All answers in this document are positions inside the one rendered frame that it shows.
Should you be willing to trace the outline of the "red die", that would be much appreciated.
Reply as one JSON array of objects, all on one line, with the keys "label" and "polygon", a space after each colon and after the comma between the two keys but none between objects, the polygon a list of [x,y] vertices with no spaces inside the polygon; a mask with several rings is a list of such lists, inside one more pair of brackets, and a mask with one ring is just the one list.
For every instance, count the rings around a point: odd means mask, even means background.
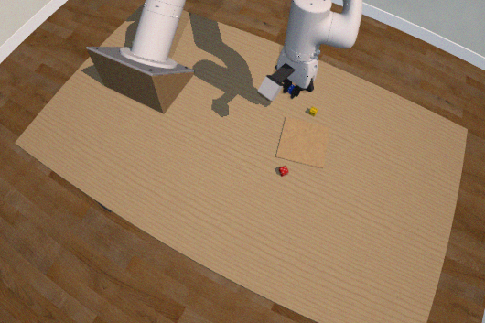
[{"label": "red die", "polygon": [[285,176],[285,175],[287,175],[287,174],[288,174],[288,170],[287,170],[287,168],[286,168],[286,167],[280,167],[280,168],[279,168],[279,173],[280,173],[280,175],[281,175],[281,177],[282,177],[282,176]]}]

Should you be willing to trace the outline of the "tan square mat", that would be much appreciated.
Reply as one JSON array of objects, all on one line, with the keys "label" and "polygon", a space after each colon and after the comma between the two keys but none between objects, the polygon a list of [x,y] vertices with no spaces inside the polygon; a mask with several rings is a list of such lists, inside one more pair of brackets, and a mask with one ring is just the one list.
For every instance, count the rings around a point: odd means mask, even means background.
[{"label": "tan square mat", "polygon": [[329,127],[286,117],[276,157],[324,167]]}]

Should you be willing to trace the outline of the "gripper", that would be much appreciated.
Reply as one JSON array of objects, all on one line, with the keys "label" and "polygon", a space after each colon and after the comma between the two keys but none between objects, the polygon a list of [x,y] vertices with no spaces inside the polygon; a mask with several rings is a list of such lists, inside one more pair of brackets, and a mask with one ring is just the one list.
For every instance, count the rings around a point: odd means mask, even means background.
[{"label": "gripper", "polygon": [[[318,55],[314,55],[309,61],[292,59],[296,61],[294,62],[291,59],[292,58],[287,56],[283,47],[277,61],[277,67],[275,66],[275,68],[279,69],[286,63],[295,69],[295,71],[283,81],[283,93],[287,92],[288,88],[292,85],[292,82],[296,85],[292,90],[290,97],[291,99],[294,99],[299,95],[300,91],[306,90],[307,92],[312,92],[314,90],[313,81],[318,72]],[[314,75],[315,78],[312,78],[312,75]]]}]

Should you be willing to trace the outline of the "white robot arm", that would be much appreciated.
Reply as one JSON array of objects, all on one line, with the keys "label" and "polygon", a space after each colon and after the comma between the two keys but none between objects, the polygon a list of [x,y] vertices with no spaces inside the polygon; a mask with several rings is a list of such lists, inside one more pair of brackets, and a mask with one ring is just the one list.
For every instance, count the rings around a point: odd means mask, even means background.
[{"label": "white robot arm", "polygon": [[[134,46],[120,48],[120,54],[146,65],[174,69],[178,64],[168,55],[185,2],[145,0]],[[330,9],[331,0],[292,0],[284,44],[290,58],[309,61],[320,54],[320,44],[344,49],[354,45],[361,23],[362,0],[343,0],[342,13]],[[284,86],[282,82],[294,71],[285,63],[274,74],[266,75],[258,92],[274,101]]]}]

